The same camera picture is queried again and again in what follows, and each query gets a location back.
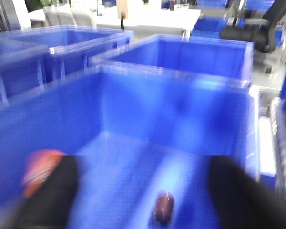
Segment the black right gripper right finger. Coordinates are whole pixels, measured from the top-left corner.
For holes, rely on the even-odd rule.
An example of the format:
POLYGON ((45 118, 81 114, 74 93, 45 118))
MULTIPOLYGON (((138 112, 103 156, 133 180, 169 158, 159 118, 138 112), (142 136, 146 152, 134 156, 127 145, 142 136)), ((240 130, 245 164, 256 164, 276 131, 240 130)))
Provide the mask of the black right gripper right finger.
POLYGON ((286 229, 286 199, 257 183, 226 156, 212 156, 208 189, 222 228, 286 229))

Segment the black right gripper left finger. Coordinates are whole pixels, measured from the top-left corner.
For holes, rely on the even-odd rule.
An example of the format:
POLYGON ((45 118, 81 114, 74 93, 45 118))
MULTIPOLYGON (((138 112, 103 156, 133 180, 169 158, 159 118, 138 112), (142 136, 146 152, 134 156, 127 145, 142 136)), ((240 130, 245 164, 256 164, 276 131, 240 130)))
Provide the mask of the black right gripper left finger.
POLYGON ((25 198, 14 222, 16 229, 65 229, 79 188, 75 156, 66 155, 30 198, 25 198))

